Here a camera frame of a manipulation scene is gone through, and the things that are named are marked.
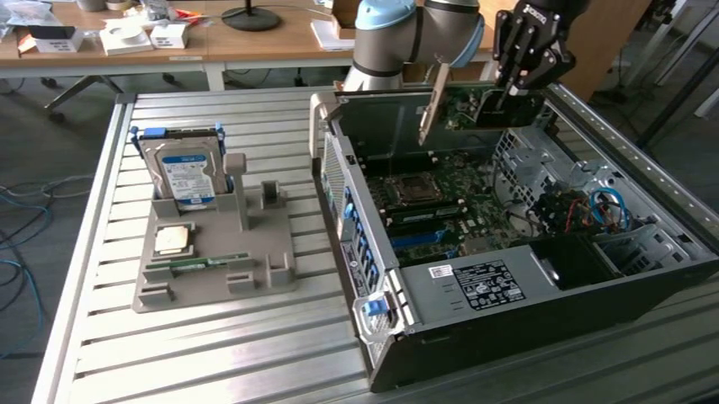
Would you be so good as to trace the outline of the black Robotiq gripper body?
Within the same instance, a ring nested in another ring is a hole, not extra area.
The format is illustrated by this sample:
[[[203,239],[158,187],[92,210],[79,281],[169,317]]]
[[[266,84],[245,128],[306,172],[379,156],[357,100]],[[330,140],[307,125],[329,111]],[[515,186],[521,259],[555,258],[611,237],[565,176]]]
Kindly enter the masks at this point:
[[[589,0],[519,1],[514,15],[522,19],[522,30],[546,38],[569,38],[574,20],[587,11]]]

